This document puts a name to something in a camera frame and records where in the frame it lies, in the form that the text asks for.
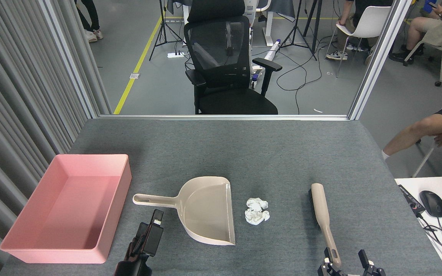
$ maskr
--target gray curtain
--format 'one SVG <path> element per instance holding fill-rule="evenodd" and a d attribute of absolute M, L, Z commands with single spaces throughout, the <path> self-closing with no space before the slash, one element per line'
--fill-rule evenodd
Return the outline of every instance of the gray curtain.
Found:
<path fill-rule="evenodd" d="M 110 113 L 74 1 L 0 0 L 0 243 L 53 157 Z"/>

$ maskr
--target white sock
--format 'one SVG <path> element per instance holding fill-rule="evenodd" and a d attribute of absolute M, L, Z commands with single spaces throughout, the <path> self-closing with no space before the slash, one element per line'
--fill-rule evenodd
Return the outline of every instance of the white sock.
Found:
<path fill-rule="evenodd" d="M 387 159 L 388 157 L 390 157 L 388 154 L 386 154 L 384 151 L 381 151 L 381 154 L 383 155 L 383 159 Z"/>

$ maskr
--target black pants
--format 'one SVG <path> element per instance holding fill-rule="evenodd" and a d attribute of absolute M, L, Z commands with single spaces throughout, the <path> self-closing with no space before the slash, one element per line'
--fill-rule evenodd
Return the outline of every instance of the black pants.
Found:
<path fill-rule="evenodd" d="M 91 18 L 91 26 L 90 26 L 90 24 L 83 16 L 81 11 L 78 9 L 78 7 L 76 7 L 79 13 L 79 18 L 81 19 L 81 23 L 83 24 L 83 28 L 88 31 L 99 30 L 100 25 L 98 24 L 98 14 L 97 14 L 97 9 L 95 8 L 95 4 L 93 3 L 93 0 L 81 0 L 81 2 L 88 10 L 88 14 L 90 15 Z"/>

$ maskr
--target white sneaker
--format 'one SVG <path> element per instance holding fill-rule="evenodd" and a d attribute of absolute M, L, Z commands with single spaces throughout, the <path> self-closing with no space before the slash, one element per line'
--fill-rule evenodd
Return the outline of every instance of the white sneaker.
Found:
<path fill-rule="evenodd" d="M 351 51 L 358 51 L 358 52 L 369 52 L 368 48 L 362 48 L 361 46 L 356 47 L 356 45 L 349 43 L 347 44 L 347 49 L 351 50 Z"/>
<path fill-rule="evenodd" d="M 88 40 L 88 42 L 95 42 L 95 41 L 97 41 L 97 36 L 93 32 L 91 32 L 89 30 L 85 30 L 84 31 L 84 38 L 86 38 Z"/>
<path fill-rule="evenodd" d="M 331 54 L 327 54 L 325 56 L 325 58 L 327 58 L 327 59 L 335 59 L 336 61 L 340 61 L 340 59 L 342 58 L 343 61 L 346 61 L 347 60 L 347 53 L 346 52 L 335 51 L 335 52 L 333 52 Z"/>
<path fill-rule="evenodd" d="M 97 37 L 98 39 L 102 39 L 102 38 L 103 38 L 103 33 L 102 33 L 102 31 L 100 31 L 100 30 L 95 30 L 93 33 L 96 35 L 96 37 Z"/>

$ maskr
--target black office chair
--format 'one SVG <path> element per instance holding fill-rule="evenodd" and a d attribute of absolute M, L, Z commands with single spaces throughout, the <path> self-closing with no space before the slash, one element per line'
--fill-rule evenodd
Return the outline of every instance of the black office chair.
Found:
<path fill-rule="evenodd" d="M 185 40 L 194 65 L 185 73 L 194 85 L 195 114 L 276 115 L 265 93 L 277 63 L 255 58 L 265 68 L 262 92 L 249 89 L 249 19 L 243 0 L 193 0 Z"/>

